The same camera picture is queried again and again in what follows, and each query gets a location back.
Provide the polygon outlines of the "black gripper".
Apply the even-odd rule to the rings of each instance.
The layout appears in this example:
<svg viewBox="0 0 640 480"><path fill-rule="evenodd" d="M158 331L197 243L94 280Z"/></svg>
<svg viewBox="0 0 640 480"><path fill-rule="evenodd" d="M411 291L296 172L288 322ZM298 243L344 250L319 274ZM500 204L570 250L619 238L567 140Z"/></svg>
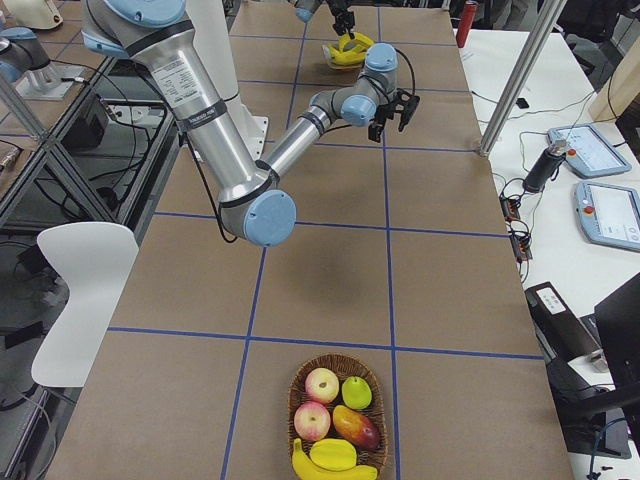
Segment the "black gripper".
<svg viewBox="0 0 640 480"><path fill-rule="evenodd" d="M355 26L355 15L349 10L349 2L346 0L327 0L329 10L334 17L332 28L338 36L344 35L345 30L351 40L355 39L352 29Z"/></svg>

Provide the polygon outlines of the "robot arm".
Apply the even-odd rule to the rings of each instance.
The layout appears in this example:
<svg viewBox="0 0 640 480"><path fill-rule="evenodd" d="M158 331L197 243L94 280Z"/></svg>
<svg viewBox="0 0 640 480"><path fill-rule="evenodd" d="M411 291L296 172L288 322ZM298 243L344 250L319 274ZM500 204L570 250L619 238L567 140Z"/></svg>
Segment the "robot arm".
<svg viewBox="0 0 640 480"><path fill-rule="evenodd" d="M275 246L293 231L296 205L279 180L337 120L366 126L373 140L379 114L398 100L396 49L368 49L356 82L322 91L262 160L243 140L210 76L233 71L227 24L219 4L202 1L84 1L87 48L143 65L217 180L219 218L230 234Z"/></svg>
<svg viewBox="0 0 640 480"><path fill-rule="evenodd" d="M347 0L296 0L290 1L290 4L294 6L296 17L308 23L318 10L318 8L325 3L334 22L332 25L333 30L338 36L347 35L350 39L355 38L353 29L355 27L355 15L350 10L351 2Z"/></svg>

